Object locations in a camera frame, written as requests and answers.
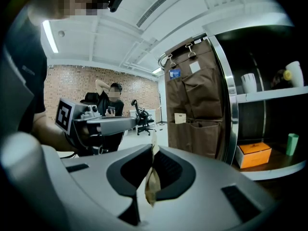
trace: ceiling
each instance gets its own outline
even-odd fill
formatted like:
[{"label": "ceiling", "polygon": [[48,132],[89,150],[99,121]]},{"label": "ceiling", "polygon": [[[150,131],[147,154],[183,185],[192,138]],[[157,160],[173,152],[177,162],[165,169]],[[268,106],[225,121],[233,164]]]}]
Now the ceiling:
[{"label": "ceiling", "polygon": [[51,21],[59,53],[53,53],[45,33],[42,45],[49,65],[101,67],[158,80],[161,73],[152,71],[160,55],[204,33],[204,25],[268,12],[283,10],[274,0],[123,0],[115,13]]}]

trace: shelf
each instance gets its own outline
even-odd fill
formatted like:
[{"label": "shelf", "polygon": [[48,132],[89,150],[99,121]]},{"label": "shelf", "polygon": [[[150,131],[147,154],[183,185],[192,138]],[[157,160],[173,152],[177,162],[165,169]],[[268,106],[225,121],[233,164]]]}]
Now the shelf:
[{"label": "shelf", "polygon": [[294,87],[279,90],[266,90],[255,93],[237,95],[238,103],[249,103],[274,98],[283,98],[289,96],[296,96],[308,93],[308,87]]},{"label": "shelf", "polygon": [[251,180],[269,180],[294,174],[306,165],[306,150],[298,147],[293,156],[285,154],[285,144],[266,143],[272,150],[267,164],[240,169],[234,159],[232,167]]}]

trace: man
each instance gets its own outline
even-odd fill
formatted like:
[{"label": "man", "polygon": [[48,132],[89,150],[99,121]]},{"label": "man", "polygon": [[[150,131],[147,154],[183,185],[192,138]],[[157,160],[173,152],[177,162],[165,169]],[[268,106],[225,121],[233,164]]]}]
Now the man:
[{"label": "man", "polygon": [[97,9],[107,0],[32,0],[25,6],[9,29],[5,46],[16,67],[34,94],[19,130],[32,133],[42,144],[57,151],[76,148],[67,141],[64,132],[47,120],[44,106],[44,81],[47,59],[40,42],[40,24],[45,20],[65,19],[74,14],[85,14]]},{"label": "man", "polygon": [[[95,87],[97,93],[99,94],[99,101],[97,106],[101,115],[106,117],[122,116],[124,103],[120,100],[120,96],[122,93],[121,85],[118,83],[113,83],[111,86],[108,86],[102,80],[97,79],[95,81]],[[115,112],[113,112],[113,110],[109,112],[109,106],[114,107]],[[123,132],[111,136],[105,136],[103,143],[104,150],[108,150],[108,152],[117,151],[122,141],[122,138]]]}]

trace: crumpled paper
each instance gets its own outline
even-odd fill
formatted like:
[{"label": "crumpled paper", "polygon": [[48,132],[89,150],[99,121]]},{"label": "crumpled paper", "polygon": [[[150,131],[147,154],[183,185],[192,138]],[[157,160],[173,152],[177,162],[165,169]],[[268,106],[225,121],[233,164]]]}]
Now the crumpled paper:
[{"label": "crumpled paper", "polygon": [[[155,155],[159,152],[159,147],[157,145],[157,135],[153,133],[152,136],[152,155],[154,162]],[[145,184],[145,198],[148,203],[153,207],[156,202],[156,193],[161,190],[159,176],[155,168],[151,167],[146,175]]]}]

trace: green cup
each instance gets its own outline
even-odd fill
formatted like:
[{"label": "green cup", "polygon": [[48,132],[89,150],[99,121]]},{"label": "green cup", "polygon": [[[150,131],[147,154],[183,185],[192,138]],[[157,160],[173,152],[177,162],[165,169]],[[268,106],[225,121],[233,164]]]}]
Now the green cup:
[{"label": "green cup", "polygon": [[298,142],[298,135],[295,133],[290,133],[288,138],[288,144],[287,144],[287,151],[286,154],[288,156],[293,156],[294,151],[296,149],[296,145]]}]

